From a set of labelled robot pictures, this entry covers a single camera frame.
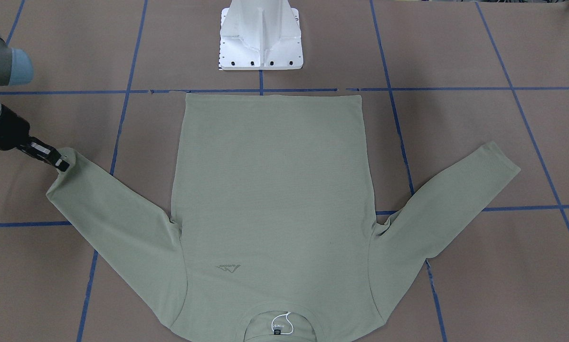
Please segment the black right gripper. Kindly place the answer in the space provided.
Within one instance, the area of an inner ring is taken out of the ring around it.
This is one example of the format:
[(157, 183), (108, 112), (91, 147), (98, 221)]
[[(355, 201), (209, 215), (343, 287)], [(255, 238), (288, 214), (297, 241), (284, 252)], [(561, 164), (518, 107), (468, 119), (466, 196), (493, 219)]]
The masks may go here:
[(39, 142), (30, 136), (30, 124), (28, 121), (14, 113), (8, 107), (2, 105), (0, 109), (0, 150), (7, 151), (19, 149), (32, 157), (37, 157), (42, 162), (52, 165), (57, 170), (65, 172), (70, 164), (57, 149)]

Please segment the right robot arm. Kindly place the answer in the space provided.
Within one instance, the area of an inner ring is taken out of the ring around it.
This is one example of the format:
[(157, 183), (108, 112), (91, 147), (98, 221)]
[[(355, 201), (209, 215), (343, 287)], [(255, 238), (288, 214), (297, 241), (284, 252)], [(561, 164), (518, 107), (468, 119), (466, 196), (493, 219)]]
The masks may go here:
[[(0, 35), (0, 86), (28, 84), (34, 69), (28, 54), (10, 48)], [(0, 103), (0, 150), (17, 149), (28, 156), (67, 171), (66, 162), (57, 149), (30, 135), (30, 124), (6, 105)]]

